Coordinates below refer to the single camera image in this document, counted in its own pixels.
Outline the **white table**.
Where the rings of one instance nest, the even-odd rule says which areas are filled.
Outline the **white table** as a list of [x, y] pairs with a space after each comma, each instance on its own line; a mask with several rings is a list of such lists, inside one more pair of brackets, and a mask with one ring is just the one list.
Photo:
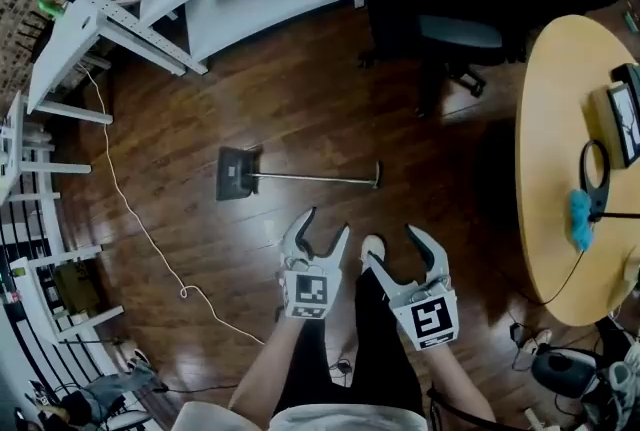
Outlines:
[[87, 164], [65, 164], [26, 160], [28, 146], [24, 128], [24, 102], [20, 92], [14, 97], [5, 121], [0, 125], [0, 207], [23, 173], [89, 174]]
[[64, 79], [99, 38], [98, 11], [81, 0], [69, 4], [64, 14], [54, 21], [51, 37], [33, 65], [26, 112], [35, 111], [111, 124], [113, 118], [104, 112], [57, 103], [47, 95]]
[[69, 262], [77, 263], [81, 260], [94, 258], [101, 251], [102, 248], [96, 245], [34, 260], [21, 257], [9, 263], [11, 275], [25, 315], [39, 337], [52, 344], [62, 344], [124, 313], [122, 306], [116, 306], [98, 313], [94, 317], [80, 318], [78, 321], [74, 321], [71, 326], [60, 329], [58, 320], [65, 317], [66, 314], [64, 312], [55, 314], [47, 303], [45, 292], [38, 277], [38, 268], [59, 267]]

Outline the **person's white shirt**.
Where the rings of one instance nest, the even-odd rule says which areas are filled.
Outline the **person's white shirt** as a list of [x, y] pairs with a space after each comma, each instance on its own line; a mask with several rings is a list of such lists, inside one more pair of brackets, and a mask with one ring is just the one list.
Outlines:
[[[221, 406], [189, 402], [171, 431], [263, 431]], [[409, 410], [361, 404], [310, 404], [278, 412], [267, 431], [429, 431], [426, 418]]]

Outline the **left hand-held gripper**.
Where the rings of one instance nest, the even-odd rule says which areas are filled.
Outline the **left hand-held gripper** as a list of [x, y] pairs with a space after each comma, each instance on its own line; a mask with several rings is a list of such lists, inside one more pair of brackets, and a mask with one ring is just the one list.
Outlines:
[[324, 319], [336, 299], [342, 280], [340, 264], [351, 233], [345, 223], [329, 249], [318, 253], [304, 238], [316, 212], [315, 207], [300, 214], [286, 230], [280, 243], [284, 313], [298, 319]]

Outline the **grey padded chair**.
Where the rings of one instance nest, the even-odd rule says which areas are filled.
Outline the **grey padded chair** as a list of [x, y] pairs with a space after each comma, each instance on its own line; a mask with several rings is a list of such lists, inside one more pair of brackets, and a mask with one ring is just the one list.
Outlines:
[[85, 426], [98, 426], [119, 397], [143, 388], [163, 389], [165, 384], [145, 359], [134, 358], [129, 361], [128, 372], [102, 376], [46, 409], [44, 430], [79, 431]]

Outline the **black charger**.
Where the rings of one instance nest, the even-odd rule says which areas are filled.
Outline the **black charger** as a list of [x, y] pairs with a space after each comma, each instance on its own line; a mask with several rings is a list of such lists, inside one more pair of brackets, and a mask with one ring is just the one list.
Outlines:
[[348, 358], [340, 358], [329, 366], [331, 380], [339, 386], [347, 387], [353, 374], [353, 367]]

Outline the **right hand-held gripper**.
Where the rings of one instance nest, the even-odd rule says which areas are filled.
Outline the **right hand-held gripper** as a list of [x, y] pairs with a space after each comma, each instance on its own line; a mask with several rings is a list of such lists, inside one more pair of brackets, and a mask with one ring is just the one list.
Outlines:
[[383, 260], [373, 252], [367, 265], [389, 300], [400, 327], [418, 351], [455, 340], [459, 334], [457, 295], [443, 278], [449, 276], [445, 249], [427, 232], [406, 224], [405, 229], [426, 266], [426, 283], [401, 285], [394, 281]]

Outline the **brown cardboard box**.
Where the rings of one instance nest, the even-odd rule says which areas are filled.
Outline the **brown cardboard box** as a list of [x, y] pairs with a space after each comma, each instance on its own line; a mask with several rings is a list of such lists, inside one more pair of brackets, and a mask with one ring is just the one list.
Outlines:
[[71, 315], [86, 312], [93, 316], [97, 313], [100, 297], [85, 261], [58, 265], [53, 271], [53, 279], [64, 307]]

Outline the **person's left forearm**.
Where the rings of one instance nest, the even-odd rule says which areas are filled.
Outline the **person's left forearm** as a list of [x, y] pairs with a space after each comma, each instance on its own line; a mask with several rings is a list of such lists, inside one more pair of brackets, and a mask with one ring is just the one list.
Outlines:
[[282, 405], [331, 382], [325, 322], [282, 317], [231, 396], [228, 409], [265, 429]]

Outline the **person's right forearm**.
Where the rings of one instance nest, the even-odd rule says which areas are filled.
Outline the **person's right forearm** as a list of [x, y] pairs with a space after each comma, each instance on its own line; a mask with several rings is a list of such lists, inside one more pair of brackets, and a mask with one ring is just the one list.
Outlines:
[[472, 382], [447, 344], [423, 351], [435, 389], [456, 409], [495, 422], [488, 400]]

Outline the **round wooden table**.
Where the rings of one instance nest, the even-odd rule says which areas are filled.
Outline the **round wooden table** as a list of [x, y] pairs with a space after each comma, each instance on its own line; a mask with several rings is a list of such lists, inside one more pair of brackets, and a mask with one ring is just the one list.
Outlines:
[[539, 301], [570, 326], [594, 323], [618, 307], [625, 263], [640, 258], [640, 220], [602, 219], [581, 252], [569, 214], [581, 150], [601, 136], [590, 94], [611, 83], [612, 69], [633, 60], [613, 33], [578, 15], [549, 23], [528, 58], [516, 119], [520, 236]]

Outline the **white sneakers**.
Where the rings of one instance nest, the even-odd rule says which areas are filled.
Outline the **white sneakers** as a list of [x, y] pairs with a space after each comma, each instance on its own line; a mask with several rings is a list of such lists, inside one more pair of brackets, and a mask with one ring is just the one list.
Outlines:
[[608, 382], [616, 410], [614, 431], [640, 427], [640, 342], [609, 367]]

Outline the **person's black trousers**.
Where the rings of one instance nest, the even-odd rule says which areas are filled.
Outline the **person's black trousers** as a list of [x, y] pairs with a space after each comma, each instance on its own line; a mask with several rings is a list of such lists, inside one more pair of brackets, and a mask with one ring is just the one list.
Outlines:
[[325, 323], [307, 320], [275, 413], [310, 404], [345, 404], [399, 408], [424, 415], [419, 380], [398, 335], [396, 318], [371, 269], [356, 281], [355, 317], [358, 350], [352, 384], [343, 387], [332, 381]]

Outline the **green bottle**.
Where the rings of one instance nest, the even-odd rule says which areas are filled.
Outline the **green bottle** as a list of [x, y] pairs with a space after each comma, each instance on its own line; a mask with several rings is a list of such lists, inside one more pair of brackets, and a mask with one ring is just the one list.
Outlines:
[[41, 11], [49, 15], [53, 20], [57, 20], [65, 14], [64, 6], [55, 1], [37, 0], [37, 5]]

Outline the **black picture frame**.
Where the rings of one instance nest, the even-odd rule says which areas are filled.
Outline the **black picture frame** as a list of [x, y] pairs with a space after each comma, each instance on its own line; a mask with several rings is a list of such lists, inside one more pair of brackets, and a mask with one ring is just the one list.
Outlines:
[[622, 64], [610, 72], [611, 83], [590, 94], [601, 141], [613, 169], [640, 160], [640, 65]]

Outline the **black round device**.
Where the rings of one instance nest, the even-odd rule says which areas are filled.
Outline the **black round device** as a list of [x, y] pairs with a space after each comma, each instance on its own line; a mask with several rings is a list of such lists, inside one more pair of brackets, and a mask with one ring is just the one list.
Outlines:
[[530, 372], [543, 387], [561, 396], [580, 399], [597, 384], [598, 356], [573, 348], [540, 349]]

